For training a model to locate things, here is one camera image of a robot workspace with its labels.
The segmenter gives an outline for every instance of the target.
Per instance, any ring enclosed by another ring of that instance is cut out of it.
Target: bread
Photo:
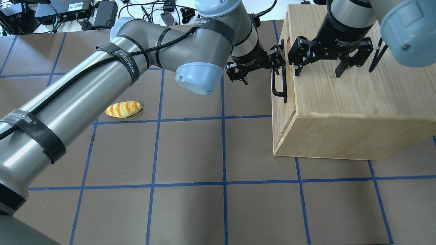
[[[127,101],[110,105],[105,113],[113,117],[126,118],[137,113],[142,108],[141,104],[137,101]]]

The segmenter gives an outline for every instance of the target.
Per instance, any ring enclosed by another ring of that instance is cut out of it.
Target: wood grain
[[[283,22],[282,33],[280,34],[279,43],[281,40],[284,40],[285,46],[285,58],[288,59],[288,52],[290,47],[292,46],[291,40],[289,38],[289,20],[288,15],[285,16],[285,20]],[[293,77],[290,76],[290,66],[286,66],[286,87],[288,91],[288,101],[286,104],[283,103],[283,97],[277,97],[271,95],[272,98],[272,126],[273,126],[273,135],[272,141],[274,148],[277,146],[279,139],[283,136],[283,133],[287,126],[289,125],[292,116],[295,114],[295,93],[294,93],[294,83]],[[279,92],[283,91],[283,78],[280,70],[280,75],[275,75],[276,79],[276,90]]]
[[[291,45],[299,35],[313,39],[326,12],[289,5],[282,36],[289,33]],[[373,45],[379,33],[376,23],[367,35]],[[340,78],[339,61],[309,64],[299,77],[288,66],[290,104],[272,101],[276,156],[380,160],[436,134],[436,65],[404,67],[388,49],[368,73],[373,56]]]

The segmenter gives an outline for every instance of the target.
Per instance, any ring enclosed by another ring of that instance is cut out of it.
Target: label
[[[68,11],[81,10],[83,3],[72,3],[68,5]]]

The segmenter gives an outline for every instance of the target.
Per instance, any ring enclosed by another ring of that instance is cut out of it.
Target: electrical cable
[[[380,38],[380,40],[378,41],[377,44],[377,48],[375,50],[375,54],[374,54],[374,58],[372,59],[371,65],[369,66],[369,70],[368,72],[373,72],[375,67],[378,65],[378,63],[380,62],[383,54],[386,52],[386,50],[388,49],[388,46],[385,44],[383,46],[383,48],[380,51],[380,54],[378,53],[380,50],[380,47],[382,46],[382,38]]]
[[[57,33],[58,32],[58,29],[61,27],[61,25],[63,24],[63,23],[65,23],[65,22],[67,22],[67,18],[65,17],[61,22],[59,22],[58,23],[58,25],[56,26],[56,28],[54,29],[54,33]]]
[[[274,8],[276,3],[277,3],[277,0],[274,0],[274,3],[272,4],[271,7],[267,8],[266,10],[264,10],[262,12],[259,12],[259,13],[255,14],[254,17],[261,17],[262,15],[267,14],[268,12],[270,12]]]
[[[154,8],[154,5],[157,4],[157,3],[160,3],[160,4],[162,4],[162,3],[163,4],[169,3],[169,4],[171,4],[174,7],[174,9],[176,10],[176,12],[177,12],[177,16],[178,16],[178,20],[179,20],[178,24],[179,25],[181,24],[179,10],[176,7],[177,5],[175,5],[174,3],[172,3],[172,2],[170,2],[168,0],[157,0],[157,1],[155,1],[153,3],[153,5],[151,6],[151,14],[150,14],[151,15],[151,22],[152,23],[154,23],[154,19],[153,19],[153,12],[154,12],[154,10],[153,10],[153,8]]]
[[[54,30],[56,30],[56,27],[58,26],[58,23],[59,23],[59,13],[58,13],[58,11],[55,9],[55,7],[53,7],[53,5],[51,5],[51,4],[49,4],[49,6],[54,10],[54,12],[56,13],[56,21],[55,21],[55,23],[53,24],[53,27],[52,27],[52,29],[51,29],[51,31],[50,31],[50,33],[52,33]]]
[[[194,8],[191,8],[191,7],[181,6],[181,5],[177,5],[177,4],[176,4],[176,6],[177,7],[181,7],[181,8],[193,9],[195,11],[198,11],[197,9],[194,9]]]
[[[145,50],[141,50],[141,51],[136,51],[136,52],[132,52],[130,53],[131,55],[140,55],[140,54],[145,54],[145,53],[149,53],[149,52],[153,52],[156,51],[158,49],[162,49],[162,48],[166,48],[168,46],[174,45],[180,41],[182,41],[183,39],[187,38],[190,34],[195,32],[196,28],[191,28],[188,32],[186,32],[185,34],[181,35],[180,37],[167,42],[165,44],[153,47],[153,48],[148,48]],[[84,76],[86,73],[88,73],[89,71],[100,67],[104,64],[107,64],[109,62],[112,61],[116,61],[117,57],[110,57],[110,58],[106,58],[104,60],[101,60],[99,62],[96,62],[94,64],[92,64],[91,66],[83,69],[81,72],[79,72],[78,74],[76,74],[74,77],[72,77],[70,80],[68,80],[66,83],[64,83],[61,87],[59,87],[54,93],[52,93],[50,96],[48,96],[43,102],[41,102],[41,104],[39,104],[37,107],[35,107],[35,109],[33,109],[31,111],[32,114],[36,115],[38,112],[40,112],[45,106],[47,106],[53,99],[55,99],[60,93],[62,93],[67,87],[69,87],[71,84],[73,84],[75,81],[77,81],[79,78],[81,78],[82,76]],[[16,125],[13,125],[12,127],[8,128],[6,131],[4,131],[3,133],[0,133],[0,140],[8,137],[10,134],[12,134],[15,130],[17,130],[18,127]]]
[[[127,7],[127,13],[132,17],[132,18],[135,18],[130,12],[129,12],[129,1],[127,1],[127,5],[126,5],[126,7]]]
[[[90,26],[88,28],[83,29],[84,31],[92,31],[92,30],[105,30],[105,29],[110,29],[112,28],[111,26]]]
[[[148,22],[151,22],[150,15],[148,14],[147,10],[145,10],[144,6],[141,5],[141,9],[144,12],[144,15],[142,16],[142,19],[145,20],[144,17],[147,16]]]
[[[129,6],[141,6],[141,5],[151,5],[151,4],[153,4],[153,3],[155,3],[155,2],[151,2],[151,3],[132,3],[132,4],[130,4]],[[123,9],[125,9],[127,6],[123,6],[119,11],[118,11],[118,19],[119,19],[119,17],[121,16],[121,11],[123,10]]]

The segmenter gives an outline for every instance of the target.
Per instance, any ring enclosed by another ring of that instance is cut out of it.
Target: blue tape line
[[[29,191],[80,190],[81,188],[81,186],[30,187]]]
[[[169,183],[154,184],[154,187],[180,187],[180,186],[205,186],[205,185],[223,185],[224,182],[191,182],[191,183]]]
[[[65,75],[66,73],[53,73],[53,76],[57,75]],[[6,75],[0,76],[0,78],[24,78],[24,77],[40,77],[40,76],[50,76],[51,73],[43,73],[43,74],[28,74],[28,75]]]
[[[436,179],[436,175],[415,175],[415,176],[389,176],[375,177],[376,180],[421,180],[421,179]]]
[[[182,121],[202,121],[202,120],[221,120],[222,117],[193,117],[193,118],[175,118],[175,119],[162,119],[161,122],[182,122]]]
[[[239,184],[289,184],[299,183],[300,180],[245,180],[245,181],[228,181],[227,185],[239,185]]]
[[[142,121],[142,120],[134,120],[134,121],[107,121],[107,122],[98,122],[98,125],[108,125],[108,124],[121,124],[121,123],[157,123],[157,120],[146,120],[146,121]]]
[[[241,119],[241,118],[268,118],[272,115],[252,115],[252,116],[226,116],[226,119]]]
[[[225,168],[225,97],[224,97],[224,76],[221,77],[221,119],[222,119],[222,182],[224,200],[224,244],[228,245],[228,217],[227,217],[227,170]]]
[[[370,181],[371,177],[361,178],[337,178],[337,179],[305,179],[301,180],[303,183],[318,183],[318,182],[352,182],[352,181]]]
[[[101,190],[101,189],[133,189],[149,188],[151,184],[126,184],[126,185],[102,185],[102,186],[84,186],[84,190]]]
[[[88,156],[86,158],[85,171],[83,172],[82,186],[80,189],[79,200],[77,201],[77,209],[76,209],[76,214],[74,216],[73,229],[71,230],[70,245],[72,245],[73,241],[74,241],[74,234],[76,232],[77,220],[79,218],[80,205],[82,204],[83,190],[84,190],[84,186],[85,186],[85,182],[86,182],[86,175],[88,174],[89,160],[91,159],[92,146],[94,145],[94,139],[95,139],[95,133],[97,132],[97,126],[98,126],[98,124],[94,125],[94,130],[92,132],[92,137],[91,137],[91,143],[89,144],[89,151],[88,151]]]
[[[225,119],[243,119],[243,118],[270,118],[272,115],[252,115],[252,116],[226,116]],[[160,122],[184,122],[184,121],[204,121],[204,120],[222,120],[222,116],[216,117],[193,117],[193,118],[175,118],[175,119],[161,119]],[[133,120],[133,121],[105,121],[99,122],[103,124],[121,124],[121,123],[156,123],[158,120]]]
[[[14,44],[15,44],[15,41],[17,40],[17,37],[18,37],[18,36],[15,36],[15,37],[14,37],[14,40],[12,41],[12,44],[10,45],[9,51],[8,51],[8,53],[7,53],[7,55],[6,55],[6,58],[4,59],[3,65],[1,66],[1,69],[0,69],[0,75],[2,74],[2,72],[3,72],[3,70],[4,70],[4,67],[6,66],[6,62],[7,62],[7,60],[9,59],[9,55],[10,55],[10,53],[12,52],[12,48],[14,47]]]
[[[154,144],[153,174],[151,177],[150,202],[148,205],[147,233],[145,239],[146,245],[150,244],[151,212],[153,211],[154,183],[156,180],[156,166],[157,166],[157,152],[158,152],[157,149],[159,146],[160,119],[162,116],[162,100],[164,97],[164,80],[165,80],[165,69],[162,69],[162,79],[160,81],[159,114],[157,118],[156,142]]]
[[[386,217],[385,208],[383,207],[382,196],[380,195],[380,191],[378,189],[377,180],[375,178],[374,169],[372,168],[372,162],[368,161],[369,170],[371,171],[372,181],[374,182],[375,193],[377,194],[378,204],[380,205],[381,215],[383,216],[383,221],[385,223],[386,233],[388,234],[389,243],[394,244],[392,239],[391,229],[389,228],[388,219]]]
[[[417,175],[417,176],[391,176],[375,177],[376,180],[417,180],[417,179],[436,179],[436,175]],[[302,180],[242,180],[226,181],[226,185],[244,185],[244,184],[290,184],[290,183],[319,183],[319,182],[352,182],[352,181],[373,181],[372,177],[362,178],[337,178],[337,179],[302,179]],[[223,185],[224,182],[191,182],[191,183],[167,183],[154,184],[154,187],[178,187],[178,186],[204,186],[204,185]],[[59,187],[30,187],[29,191],[46,191],[46,190],[93,190],[93,189],[126,189],[126,188],[145,188],[151,187],[151,184],[133,184],[133,185],[99,185],[99,186],[59,186]]]
[[[277,43],[279,43],[279,34],[277,33],[276,20],[272,20],[272,24],[274,25],[274,32],[276,33]]]
[[[54,61],[53,70],[51,71],[50,79],[48,80],[47,87],[50,86],[51,80],[53,79],[53,74],[55,73],[56,66],[58,65],[59,57],[61,56],[62,48],[64,47],[66,37],[67,37],[67,33],[64,32],[64,37],[62,38],[62,42],[61,42],[61,46],[60,46],[59,51],[58,51],[58,55],[56,57],[56,60]]]
[[[0,76],[0,78],[23,78],[23,77],[40,77],[40,76],[50,76],[51,73],[45,73],[45,74],[31,74],[31,75],[7,75],[7,76]]]
[[[298,163],[298,157],[295,157],[295,168],[297,170],[298,180],[300,181],[301,208],[303,210],[304,229],[306,230],[306,240],[307,240],[307,244],[311,245],[310,234],[309,234],[309,224],[307,222],[306,202],[304,201],[303,181],[301,180],[300,164]]]

